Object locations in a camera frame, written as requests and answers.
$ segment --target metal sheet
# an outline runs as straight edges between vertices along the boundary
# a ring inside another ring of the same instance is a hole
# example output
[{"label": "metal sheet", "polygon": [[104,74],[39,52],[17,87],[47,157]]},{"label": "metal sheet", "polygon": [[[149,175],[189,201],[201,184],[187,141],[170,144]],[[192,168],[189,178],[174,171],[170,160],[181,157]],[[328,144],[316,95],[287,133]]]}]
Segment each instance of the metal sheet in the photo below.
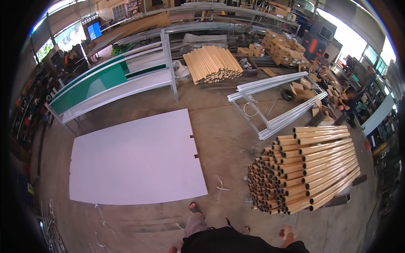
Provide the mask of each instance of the metal sheet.
[{"label": "metal sheet", "polygon": [[394,106],[394,100],[390,95],[386,96],[377,110],[361,125],[364,136],[369,135],[385,119]]},{"label": "metal sheet", "polygon": [[207,195],[187,109],[75,138],[71,200],[152,204]]}]

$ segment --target bundle of tubes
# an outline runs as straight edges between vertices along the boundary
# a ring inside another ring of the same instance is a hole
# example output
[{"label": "bundle of tubes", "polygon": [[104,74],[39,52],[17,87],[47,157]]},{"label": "bundle of tubes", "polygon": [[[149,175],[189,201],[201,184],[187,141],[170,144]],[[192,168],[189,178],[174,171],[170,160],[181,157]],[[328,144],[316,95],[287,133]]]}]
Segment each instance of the bundle of tubes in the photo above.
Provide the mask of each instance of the bundle of tubes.
[{"label": "bundle of tubes", "polygon": [[183,55],[194,84],[217,83],[240,77],[242,68],[229,50],[203,46]]},{"label": "bundle of tubes", "polygon": [[278,136],[248,166],[252,209],[314,211],[360,175],[347,126],[296,127],[293,133]]}]

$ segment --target shelf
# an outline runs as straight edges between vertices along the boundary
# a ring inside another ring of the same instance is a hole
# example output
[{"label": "shelf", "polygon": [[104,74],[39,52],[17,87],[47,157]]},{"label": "shelf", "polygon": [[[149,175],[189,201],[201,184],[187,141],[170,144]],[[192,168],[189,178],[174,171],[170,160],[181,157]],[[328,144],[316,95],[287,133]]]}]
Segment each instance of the shelf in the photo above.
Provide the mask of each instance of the shelf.
[{"label": "shelf", "polygon": [[24,124],[25,115],[27,114],[28,108],[30,107],[30,104],[31,104],[31,102],[32,102],[32,99],[34,98],[34,95],[35,95],[35,93],[36,93],[36,90],[37,90],[37,88],[34,88],[34,91],[32,92],[32,95],[31,95],[31,97],[30,97],[30,100],[28,101],[27,107],[26,107],[25,110],[24,110],[23,117],[22,117],[22,119],[21,119],[20,125],[18,126],[18,131],[17,131],[17,134],[16,134],[16,139],[17,139],[17,140],[18,140],[18,136],[19,136],[19,134],[20,134],[21,126]]},{"label": "shelf", "polygon": [[131,79],[130,81],[105,90],[67,110],[62,123],[83,115],[95,108],[136,93],[160,88],[172,83],[171,69],[157,70]]}]

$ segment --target t-shirt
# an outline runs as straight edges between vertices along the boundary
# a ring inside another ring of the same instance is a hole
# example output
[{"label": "t-shirt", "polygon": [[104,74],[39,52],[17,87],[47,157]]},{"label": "t-shirt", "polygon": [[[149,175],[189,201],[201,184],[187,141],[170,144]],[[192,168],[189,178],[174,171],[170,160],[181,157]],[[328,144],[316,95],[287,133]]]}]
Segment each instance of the t-shirt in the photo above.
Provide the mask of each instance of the t-shirt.
[{"label": "t-shirt", "polygon": [[342,100],[342,102],[343,102],[345,105],[347,105],[348,107],[350,107],[349,110],[345,110],[345,109],[343,110],[343,112],[347,112],[347,113],[353,112],[353,110],[355,109],[356,104],[357,104],[357,100],[356,100],[356,99],[349,99],[348,101]]},{"label": "t-shirt", "polygon": [[241,234],[232,227],[201,231],[183,241],[181,253],[309,253],[302,241],[281,249],[260,237]]},{"label": "t-shirt", "polygon": [[323,56],[317,56],[315,57],[317,61],[319,61],[322,65],[325,65],[326,67],[329,67],[330,63],[328,60],[326,60]]}]

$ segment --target seated worker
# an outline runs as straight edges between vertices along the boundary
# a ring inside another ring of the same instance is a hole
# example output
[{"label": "seated worker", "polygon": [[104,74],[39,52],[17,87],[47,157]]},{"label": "seated worker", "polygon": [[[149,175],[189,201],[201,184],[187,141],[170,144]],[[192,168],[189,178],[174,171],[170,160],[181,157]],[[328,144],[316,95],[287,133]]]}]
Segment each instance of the seated worker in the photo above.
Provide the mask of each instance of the seated worker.
[{"label": "seated worker", "polygon": [[356,108],[358,93],[355,88],[349,87],[346,90],[346,94],[348,99],[345,99],[343,96],[340,96],[338,101],[336,101],[336,103],[333,105],[333,107],[339,109],[343,113],[347,113],[347,115],[349,116]]},{"label": "seated worker", "polygon": [[358,113],[361,117],[362,123],[364,123],[373,114],[373,110],[360,110]]},{"label": "seated worker", "polygon": [[315,71],[319,72],[321,75],[327,74],[330,65],[328,58],[329,55],[327,53],[325,53],[324,56],[315,57],[313,60],[313,67]]},{"label": "seated worker", "polygon": [[237,231],[229,221],[229,227],[208,227],[196,203],[188,208],[192,215],[184,229],[183,243],[170,247],[168,253],[309,253],[302,241],[294,240],[291,226],[284,226],[279,232],[284,243],[278,248],[258,236],[251,236],[249,227]]}]

